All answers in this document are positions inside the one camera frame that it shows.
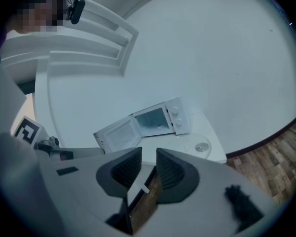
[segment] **person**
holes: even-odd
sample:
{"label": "person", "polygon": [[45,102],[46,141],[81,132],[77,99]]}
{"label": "person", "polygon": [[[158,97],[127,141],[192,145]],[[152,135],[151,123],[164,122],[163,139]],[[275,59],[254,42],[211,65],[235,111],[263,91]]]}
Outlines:
{"label": "person", "polygon": [[0,49],[8,32],[53,31],[68,15],[67,0],[22,0],[0,33]]}

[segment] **wooden floor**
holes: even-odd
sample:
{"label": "wooden floor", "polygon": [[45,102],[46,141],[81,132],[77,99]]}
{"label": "wooden floor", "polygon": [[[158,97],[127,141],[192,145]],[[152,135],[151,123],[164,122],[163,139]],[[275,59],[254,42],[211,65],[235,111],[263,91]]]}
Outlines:
{"label": "wooden floor", "polygon": [[[270,143],[228,159],[227,165],[246,176],[278,204],[287,201],[296,190],[296,124]],[[161,193],[157,173],[148,188],[150,193],[143,195],[131,213],[134,233],[156,210],[156,200]]]}

